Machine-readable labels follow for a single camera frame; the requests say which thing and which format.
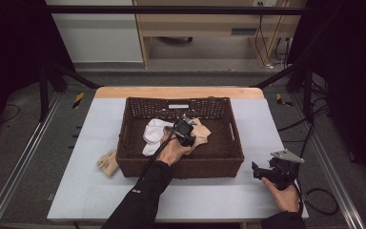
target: wire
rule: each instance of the wire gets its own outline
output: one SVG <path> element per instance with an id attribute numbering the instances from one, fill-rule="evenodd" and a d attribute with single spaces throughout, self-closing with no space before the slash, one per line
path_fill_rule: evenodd
<path id="1" fill-rule="evenodd" d="M 264 7 L 262 2 L 257 3 L 257 5 L 258 5 L 259 7 Z M 282 16 L 283 16 L 283 15 L 280 15 L 280 17 L 279 17 L 279 19 L 278 19 L 278 22 L 276 23 L 276 26 L 275 26 L 275 30 L 274 30 L 273 37 L 275 37 L 275 35 L 276 35 L 277 31 L 278 31 L 278 26 L 279 26 L 279 24 L 280 24 L 280 22 L 281 22 Z M 262 41 L 263 41 L 263 45 L 264 45 L 264 49 L 265 49 L 265 52 L 266 52 L 267 60 L 269 60 L 269 61 L 273 64 L 273 66 L 274 66 L 274 65 L 279 65 L 280 63 L 275 63 L 274 61 L 272 61 L 272 60 L 270 59 L 270 56 L 269 56 L 269 53 L 268 53 L 268 48 L 267 48 L 267 45 L 266 45 L 266 41 L 265 41 L 265 39 L 264 39 L 264 35 L 263 35 L 263 30 L 261 29 L 262 20 L 263 20 L 263 14 L 260 14 L 259 26 L 258 26 L 258 30 L 257 30 L 256 36 L 255 36 L 255 38 L 254 38 L 254 44 L 255 44 L 255 46 L 256 46 L 256 50 L 257 50 L 257 52 L 258 52 L 258 54 L 259 54 L 259 56 L 260 56 L 260 59 L 261 59 L 261 62 L 263 63 L 263 65 L 264 65 L 264 66 L 268 66 L 268 65 L 266 65 L 266 64 L 265 64 L 265 62 L 264 62 L 263 58 L 261 58 L 261 52 L 260 52 L 260 50 L 258 49 L 258 46 L 257 46 L 257 36 L 258 36 L 258 34 L 259 34 L 259 32 L 260 32 L 260 35 L 261 35 L 261 38 L 262 38 Z"/>
<path id="2" fill-rule="evenodd" d="M 15 105 L 15 104 L 7 104 L 6 106 L 7 107 L 16 107 L 17 108 L 16 114 L 14 114 L 12 117 L 10 117 L 8 119 L 0 120 L 0 123 L 10 121 L 10 120 L 14 119 L 20 113 L 20 107 L 19 106 Z"/>
<path id="3" fill-rule="evenodd" d="M 74 222 L 74 223 L 73 223 L 73 226 L 74 226 L 76 229 L 80 229 L 80 227 L 79 227 L 79 225 L 78 225 L 78 223 L 77 223 L 77 222 Z"/>
<path id="4" fill-rule="evenodd" d="M 162 144 L 159 146 L 159 148 L 157 148 L 157 150 L 155 151 L 155 153 L 151 156 L 151 158 L 147 161 L 147 163 L 145 164 L 144 169 L 141 172 L 141 176 L 139 176 L 139 179 L 136 183 L 138 183 L 139 181 L 141 181 L 144 176 L 147 174 L 148 169 L 151 167 L 151 165 L 153 164 L 153 162 L 157 159 L 157 156 L 160 154 L 160 152 L 163 151 L 163 149 L 165 148 L 165 146 L 174 138 L 172 138 L 172 132 L 169 134 L 168 138 L 162 142 Z"/>
<path id="5" fill-rule="evenodd" d="M 286 38 L 287 41 L 287 47 L 285 49 L 285 68 L 288 68 L 288 55 L 290 54 L 290 38 Z"/>
<path id="6" fill-rule="evenodd" d="M 289 142 L 289 143 L 297 143 L 297 142 L 304 142 L 305 140 L 291 140 L 291 141 L 287 141 L 287 140 L 282 140 L 282 142 Z"/>
<path id="7" fill-rule="evenodd" d="M 258 34 L 260 33 L 261 38 L 262 38 L 262 40 L 263 40 L 264 49 L 265 49 L 265 52 L 266 52 L 266 57 L 267 57 L 267 59 L 268 59 L 268 60 L 269 60 L 273 65 L 280 64 L 280 63 L 275 63 L 275 62 L 273 62 L 273 61 L 270 59 L 270 57 L 269 57 L 269 54 L 268 54 L 268 52 L 267 52 L 267 45 L 266 45 L 266 41 L 264 40 L 264 36 L 263 36 L 263 30 L 261 29 L 261 23 L 262 23 L 262 20 L 263 20 L 263 15 L 262 15 L 262 14 L 260 14 L 259 26 L 258 26 L 258 28 L 257 28 L 256 36 L 255 36 L 255 38 L 254 38 L 254 44 L 255 44 L 255 46 L 256 46 L 256 50 L 257 50 L 257 52 L 258 52 L 258 54 L 259 54 L 259 56 L 260 56 L 260 59 L 261 59 L 261 62 L 263 63 L 263 65 L 264 65 L 264 66 L 268 66 L 268 65 L 264 62 L 263 58 L 261 57 L 261 52 L 260 52 L 260 50 L 259 50 L 259 48 L 258 48 L 258 46 L 257 46 L 257 37 L 258 37 Z"/>
<path id="8" fill-rule="evenodd" d="M 313 101 L 313 105 L 316 104 L 317 101 L 319 100 L 322 100 L 322 99 L 326 99 L 326 97 L 320 97 L 320 98 L 317 98 L 316 100 Z M 314 111 L 314 116 L 318 116 L 318 115 L 321 115 L 323 114 L 327 109 L 328 109 L 328 105 L 323 105 L 322 107 L 320 107 L 319 109 L 317 109 L 316 111 Z M 292 124 L 290 125 L 289 127 L 286 127 L 286 128 L 282 128 L 282 129 L 279 129 L 279 130 L 287 130 L 287 129 L 290 129 L 296 125 L 299 125 L 300 123 L 302 123 L 303 121 L 305 121 L 306 118 L 303 118 L 302 120 L 299 120 L 297 121 L 295 124 Z M 314 132 L 315 130 L 315 124 L 314 122 L 311 124 L 309 130 L 308 130 L 308 134 L 307 136 L 305 137 L 305 140 L 303 141 L 303 145 L 302 145 L 302 149 L 301 149 L 301 153 L 300 153 L 300 158 L 303 158 L 304 156 L 304 153 L 305 153 L 305 149 L 306 149 L 306 145 L 307 145 L 307 142 L 309 140 L 309 138 L 312 136 L 312 133 Z M 295 182 L 293 181 L 293 185 L 294 187 L 296 188 L 296 191 L 298 193 L 298 196 L 299 196 L 299 199 L 300 199 L 300 202 L 298 203 L 299 204 L 299 211 L 298 213 L 300 215 L 302 215 L 302 211 L 303 211 L 303 201 L 302 201 L 302 188 L 301 188 L 301 182 L 299 181 L 299 178 L 298 178 L 298 175 L 299 175 L 299 168 L 300 168 L 300 164 L 297 164 L 296 165 L 296 168 L 295 168 L 295 180 L 297 181 L 297 184 L 299 185 L 299 189 L 298 187 L 295 185 Z M 335 210 L 333 212 L 325 212 L 319 208 L 317 208 L 316 206 L 314 206 L 311 202 L 308 201 L 308 195 L 311 194 L 312 192 L 316 192 L 316 191 L 320 191 L 320 192 L 324 192 L 326 194 L 328 194 L 335 202 Z M 338 203 L 336 201 L 336 198 L 333 194 L 331 194 L 329 191 L 325 190 L 325 189 L 321 189 L 321 188 L 314 188 L 314 189 L 311 189 L 309 190 L 308 192 L 306 192 L 305 196 L 307 197 L 307 200 L 305 200 L 305 204 L 308 205 L 309 207 L 311 207 L 312 209 L 314 209 L 315 211 L 317 211 L 318 213 L 320 214 L 323 214 L 323 215 L 327 215 L 327 216 L 333 216 L 335 215 L 337 212 L 338 212 L 338 209 L 339 209 L 339 206 L 338 206 Z"/>
<path id="9" fill-rule="evenodd" d="M 316 192 L 316 191 L 320 191 L 320 192 L 324 192 L 324 193 L 328 194 L 335 201 L 335 210 L 333 212 L 325 212 L 325 211 L 320 210 L 317 207 L 315 207 L 312 203 L 309 202 L 309 200 L 305 200 L 305 204 L 307 204 L 312 209 L 314 209 L 315 211 L 317 211 L 318 213 L 321 213 L 323 215 L 333 216 L 334 214 L 336 214 L 338 212 L 338 208 L 339 208 L 338 203 L 336 201 L 335 196 L 333 194 L 331 194 L 330 192 L 328 192 L 327 190 L 321 189 L 321 188 L 314 188 L 306 193 L 306 197 L 308 197 L 308 195 L 311 194 L 312 192 Z"/>
<path id="10" fill-rule="evenodd" d="M 277 49 L 278 49 L 278 46 L 280 45 L 280 43 L 281 43 L 281 37 L 278 37 L 278 41 L 277 41 L 277 44 L 275 45 L 275 50 L 274 50 L 274 54 L 275 54 L 276 59 L 281 59 L 280 57 L 278 57 L 278 55 L 283 54 L 283 53 L 277 53 Z"/>
<path id="11" fill-rule="evenodd" d="M 283 59 L 284 59 L 284 56 L 281 58 L 280 65 L 281 65 L 281 69 L 285 70 L 286 68 L 285 68 L 285 65 L 283 65 Z"/>

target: brown wicker basket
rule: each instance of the brown wicker basket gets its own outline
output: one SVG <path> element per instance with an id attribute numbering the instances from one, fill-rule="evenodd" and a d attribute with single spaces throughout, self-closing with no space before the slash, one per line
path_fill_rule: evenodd
<path id="1" fill-rule="evenodd" d="M 186 108 L 177 109 L 173 105 Z M 116 155 L 124 177 L 139 177 L 149 160 L 142 155 L 146 145 L 143 134 L 148 122 L 153 118 L 174 122 L 183 114 L 201 118 L 211 135 L 208 143 L 197 146 L 172 166 L 173 177 L 236 177 L 244 156 L 228 97 L 127 98 Z"/>

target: metal frame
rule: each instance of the metal frame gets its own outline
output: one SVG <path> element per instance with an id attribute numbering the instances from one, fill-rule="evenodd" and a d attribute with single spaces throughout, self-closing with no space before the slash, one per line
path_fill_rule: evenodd
<path id="1" fill-rule="evenodd" d="M 297 72 L 297 77 L 293 77 L 292 81 L 289 84 L 292 84 L 290 87 L 290 91 L 299 87 L 300 82 L 302 82 L 303 73 L 305 73 L 304 68 L 308 66 L 309 58 L 311 54 L 314 52 L 314 46 L 316 41 L 320 38 L 321 34 L 324 33 L 326 26 L 331 22 L 333 17 L 336 15 L 336 12 L 342 5 L 344 0 L 335 0 L 334 3 L 328 7 L 323 9 L 312 9 L 312 8 L 266 8 L 266 7 L 163 7 L 163 6 L 153 6 L 153 7 L 132 7 L 132 6 L 27 6 L 23 2 L 18 2 L 22 8 L 25 10 L 33 10 L 33 11 L 44 11 L 49 13 L 94 13 L 94 14 L 257 14 L 257 15 L 319 15 L 327 16 L 327 20 L 323 20 L 321 27 L 315 33 L 310 45 L 307 49 L 298 57 L 293 66 L 288 69 L 283 70 L 280 73 L 277 73 L 273 77 L 250 87 L 257 87 L 263 89 L 275 82 L 276 80 L 288 75 L 289 73 Z M 61 66 L 58 66 L 54 63 L 49 63 L 49 59 L 46 56 L 42 56 L 42 68 L 40 72 L 41 79 L 41 93 L 44 95 L 45 88 L 47 87 L 46 77 L 44 76 L 44 65 L 55 65 L 54 68 L 57 70 L 61 70 L 61 72 L 66 72 L 74 79 L 81 81 L 83 84 L 89 87 L 99 87 L 94 85 L 89 80 L 84 79 L 83 77 L 77 75 L 72 71 L 64 70 Z M 42 115 L 41 119 L 43 120 L 37 126 L 33 136 L 30 139 L 28 146 L 26 147 L 23 155 L 20 157 L 18 163 L 13 169 L 10 178 L 8 179 L 5 187 L 0 193 L 0 218 L 4 214 L 6 206 L 8 205 L 11 196 L 13 195 L 22 175 L 24 174 L 31 157 L 41 140 L 42 135 L 44 134 L 47 126 L 50 123 L 52 115 L 55 112 L 56 105 L 60 99 L 60 95 L 58 95 L 54 100 L 51 108 L 46 111 L 42 110 L 42 113 L 47 113 L 47 116 Z M 322 145 L 320 144 L 317 136 L 313 136 L 313 143 L 318 152 L 318 159 L 321 163 L 323 170 L 325 171 L 325 175 L 327 176 L 329 183 L 335 192 L 335 196 L 339 201 L 340 208 L 348 222 L 350 228 L 364 228 L 364 225 L 361 221 L 361 218 L 353 205 L 346 189 L 344 188 L 341 180 L 339 179 L 336 170 L 331 164 L 329 158 L 327 157 Z"/>

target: gray floor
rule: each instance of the gray floor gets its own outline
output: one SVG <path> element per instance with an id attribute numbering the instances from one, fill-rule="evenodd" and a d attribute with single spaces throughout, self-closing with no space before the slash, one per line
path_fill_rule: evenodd
<path id="1" fill-rule="evenodd" d="M 105 70 L 99 73 L 96 69 L 82 68 L 80 72 L 95 83 L 106 86 L 247 87 L 273 75 L 279 71 L 279 68 L 280 66 L 276 66 L 273 70 L 258 68 L 246 39 L 195 38 L 192 43 L 186 43 L 180 39 L 162 38 L 153 43 L 152 59 L 148 69 L 124 67 L 117 72 Z M 284 101 L 302 98 L 301 94 L 287 94 L 284 88 L 286 80 L 284 78 L 263 90 L 277 129 L 302 118 L 296 106 L 287 107 L 276 103 L 277 93 L 283 96 Z M 94 90 L 81 87 L 79 83 L 69 78 L 67 81 L 70 87 L 65 94 L 62 94 L 58 109 L 1 217 L 0 222 L 3 224 L 21 223 L 20 226 L 23 228 L 25 224 L 58 225 L 46 219 L 51 206 L 48 195 L 55 194 L 58 188 L 71 156 L 71 147 L 76 142 L 75 136 L 79 133 L 79 127 L 83 125 L 94 96 Z M 79 108 L 73 109 L 71 105 L 80 92 L 85 92 L 85 97 Z M 38 85 L 30 85 L 15 92 L 11 95 L 8 104 L 17 105 L 20 112 L 14 119 L 0 123 L 0 190 L 38 124 L 40 109 Z M 1 118 L 6 120 L 16 112 L 15 107 L 8 106 Z M 302 142 L 288 141 L 303 140 L 306 134 L 307 129 L 304 124 L 280 132 L 285 147 L 296 154 L 300 154 Z M 366 168 L 362 164 L 349 160 L 348 149 L 336 125 L 326 114 L 315 118 L 315 135 L 338 172 L 366 228 Z M 301 167 L 299 178 L 305 192 L 312 188 L 331 190 L 317 156 L 314 145 L 309 141 L 304 155 L 307 163 Z M 309 201 L 326 211 L 334 207 L 333 200 L 322 193 L 310 195 Z M 344 211 L 339 211 L 334 216 L 324 216 L 308 206 L 306 209 L 311 216 L 306 220 L 309 228 L 349 228 L 344 218 Z M 99 225 L 93 222 L 81 224 Z M 71 223 L 61 225 L 72 228 Z"/>

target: white cloth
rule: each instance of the white cloth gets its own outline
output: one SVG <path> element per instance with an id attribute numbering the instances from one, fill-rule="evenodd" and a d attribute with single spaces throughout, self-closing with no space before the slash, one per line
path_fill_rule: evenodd
<path id="1" fill-rule="evenodd" d="M 173 123 L 166 122 L 161 119 L 153 118 L 145 127 L 144 140 L 147 145 L 144 147 L 142 154 L 144 156 L 152 156 L 160 146 L 160 140 L 163 136 L 163 128 L 165 126 L 173 126 Z"/>

